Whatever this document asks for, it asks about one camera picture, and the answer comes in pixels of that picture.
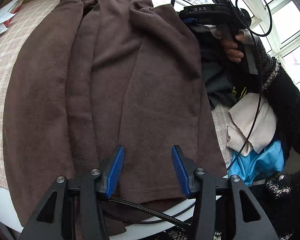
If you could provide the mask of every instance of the finger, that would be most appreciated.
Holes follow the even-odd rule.
[[[216,29],[216,31],[215,31],[215,36],[216,37],[218,37],[218,38],[223,38],[223,33],[222,33],[222,31],[220,31],[220,30],[218,30],[218,29]]]
[[[221,45],[225,49],[237,49],[238,48],[238,44],[234,41],[229,41],[229,40],[226,40],[226,39],[222,39],[220,42],[221,42]]]
[[[240,58],[236,58],[236,57],[230,57],[228,56],[228,59],[232,62],[235,62],[235,63],[239,63],[241,62],[241,59]]]
[[[238,41],[244,41],[245,37],[244,37],[244,33],[243,32],[239,32],[238,35],[236,35],[235,37]]]
[[[226,54],[230,57],[234,58],[243,58],[243,53],[237,49],[226,49],[225,50]]]

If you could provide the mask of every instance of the dark clothing pile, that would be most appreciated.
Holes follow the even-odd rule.
[[[173,7],[61,0],[24,43],[6,95],[4,162],[21,224],[58,176],[90,172],[117,144],[126,155],[116,196],[159,211],[184,197],[173,145],[226,175],[198,42]],[[124,232],[107,222],[109,235]]]
[[[266,54],[260,41],[258,50],[263,66],[263,93],[278,118],[280,134],[300,154],[300,92],[281,64]],[[281,180],[279,177],[250,190],[280,237],[300,239],[300,171],[285,174]],[[275,187],[280,189],[278,195],[273,194],[271,183],[279,185]]]
[[[224,68],[226,57],[220,41],[216,39],[210,28],[205,25],[190,25],[189,29],[196,36],[201,55],[202,79],[213,110],[217,104],[234,106],[233,84],[229,81]]]

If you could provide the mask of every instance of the window frame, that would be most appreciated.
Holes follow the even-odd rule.
[[[287,54],[284,55],[284,56],[281,56],[284,65],[285,65],[285,63],[286,63],[285,60],[284,60],[284,57],[287,56],[287,55],[289,55],[290,53],[294,52],[294,51],[295,51],[296,49],[298,49],[299,47],[300,47],[300,43],[298,43],[298,45],[297,45],[292,51],[290,51],[289,53],[287,53]],[[295,85],[298,85],[299,83],[300,83],[300,81],[294,82]]]
[[[252,23],[250,28],[253,29],[260,24],[262,30],[269,29],[269,13],[267,8],[263,5],[262,0],[243,0],[246,5],[253,12],[254,17],[252,18]],[[286,6],[291,0],[272,0],[269,2],[269,8],[271,14],[275,14],[281,8]],[[283,57],[294,51],[300,46],[300,30],[287,40],[281,42],[275,24],[273,25],[271,33],[267,36],[269,44],[271,46],[271,51],[268,54],[271,57],[276,57],[285,68],[285,62]]]

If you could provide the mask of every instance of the metal screw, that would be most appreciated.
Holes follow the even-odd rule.
[[[57,182],[58,183],[62,183],[62,182],[64,182],[65,181],[65,177],[64,176],[59,176],[59,177],[57,177]]]
[[[93,169],[92,171],[91,171],[91,174],[92,175],[98,175],[100,173],[100,170],[98,170],[98,169]]]
[[[195,170],[195,172],[198,173],[198,174],[200,174],[200,175],[206,173],[206,171],[205,171],[203,168],[197,168],[197,169]]]
[[[238,175],[232,175],[231,176],[231,179],[234,181],[234,182],[238,182],[240,180],[240,177]]]

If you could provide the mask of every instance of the pile of clothes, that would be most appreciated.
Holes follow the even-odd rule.
[[[116,196],[158,211],[184,199],[173,145],[211,174],[227,175],[224,160],[247,137],[258,87],[247,89],[249,77],[235,67],[229,74],[223,55],[209,27],[188,28],[170,4],[60,0],[21,48],[6,94],[4,162],[21,224],[56,177],[87,174],[117,144],[126,155]],[[220,106],[230,114],[223,111],[229,119],[223,147],[213,122]],[[249,143],[230,174],[249,184],[263,171],[282,170],[275,130],[276,117],[262,98]],[[114,215],[146,218],[103,204]],[[109,217],[106,226],[109,235],[125,231]]]

